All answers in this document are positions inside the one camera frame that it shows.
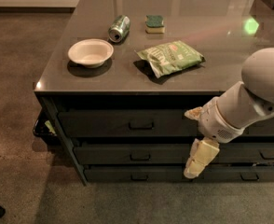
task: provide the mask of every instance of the green bag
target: green bag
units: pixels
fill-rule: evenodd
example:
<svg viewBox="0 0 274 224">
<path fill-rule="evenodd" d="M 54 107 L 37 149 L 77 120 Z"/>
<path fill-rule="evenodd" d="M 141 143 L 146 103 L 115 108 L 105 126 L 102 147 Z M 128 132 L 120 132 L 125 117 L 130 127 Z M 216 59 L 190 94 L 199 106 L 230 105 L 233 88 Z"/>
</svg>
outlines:
<svg viewBox="0 0 274 224">
<path fill-rule="evenodd" d="M 161 44 L 137 54 L 150 63 L 157 78 L 205 62 L 203 55 L 182 41 Z"/>
</svg>

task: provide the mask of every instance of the can lid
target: can lid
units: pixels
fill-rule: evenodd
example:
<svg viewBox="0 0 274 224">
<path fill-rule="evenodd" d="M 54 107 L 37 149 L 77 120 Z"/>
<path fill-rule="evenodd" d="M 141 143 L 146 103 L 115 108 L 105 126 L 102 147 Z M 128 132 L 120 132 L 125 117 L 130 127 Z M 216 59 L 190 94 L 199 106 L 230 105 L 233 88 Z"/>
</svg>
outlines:
<svg viewBox="0 0 274 224">
<path fill-rule="evenodd" d="M 120 42 L 122 39 L 121 33 L 117 30 L 111 30 L 109 32 L 109 38 L 110 40 L 112 40 L 113 42 Z"/>
</svg>

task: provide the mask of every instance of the green light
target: green light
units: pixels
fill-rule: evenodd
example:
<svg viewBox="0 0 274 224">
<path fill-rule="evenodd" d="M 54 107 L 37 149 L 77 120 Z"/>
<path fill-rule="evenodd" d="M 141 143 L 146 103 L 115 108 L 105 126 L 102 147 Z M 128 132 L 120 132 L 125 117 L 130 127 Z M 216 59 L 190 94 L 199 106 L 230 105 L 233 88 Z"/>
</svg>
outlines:
<svg viewBox="0 0 274 224">
<path fill-rule="evenodd" d="M 244 25 L 244 29 L 248 35 L 254 35 L 257 32 L 258 27 L 258 22 L 253 18 L 248 19 Z"/>
</svg>

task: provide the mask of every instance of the tabletop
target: tabletop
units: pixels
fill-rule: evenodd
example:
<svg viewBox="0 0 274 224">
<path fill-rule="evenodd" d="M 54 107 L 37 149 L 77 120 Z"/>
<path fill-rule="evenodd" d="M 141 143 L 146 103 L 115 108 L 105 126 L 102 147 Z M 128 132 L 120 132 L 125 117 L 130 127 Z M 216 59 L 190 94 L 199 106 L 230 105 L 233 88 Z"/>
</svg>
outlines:
<svg viewBox="0 0 274 224">
<path fill-rule="evenodd" d="M 118 15 L 130 18 L 124 42 L 94 69 L 70 62 L 74 43 L 109 40 Z M 164 34 L 148 34 L 145 16 L 161 15 Z M 136 51 L 181 40 L 206 62 L 156 78 Z M 34 89 L 36 94 L 202 94 L 226 91 L 241 80 L 243 62 L 255 51 L 274 47 L 274 10 L 260 0 L 80 0 Z"/>
</svg>

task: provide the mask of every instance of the concrete floor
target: concrete floor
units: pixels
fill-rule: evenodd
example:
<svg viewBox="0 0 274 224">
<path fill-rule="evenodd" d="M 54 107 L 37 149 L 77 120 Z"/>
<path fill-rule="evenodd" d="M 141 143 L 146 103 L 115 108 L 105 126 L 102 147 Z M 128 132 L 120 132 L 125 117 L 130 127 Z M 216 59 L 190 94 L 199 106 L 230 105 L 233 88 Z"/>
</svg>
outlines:
<svg viewBox="0 0 274 224">
<path fill-rule="evenodd" d="M 274 183 L 83 186 L 62 149 L 33 136 L 33 83 L 70 16 L 0 13 L 0 223 L 274 224 Z"/>
</svg>

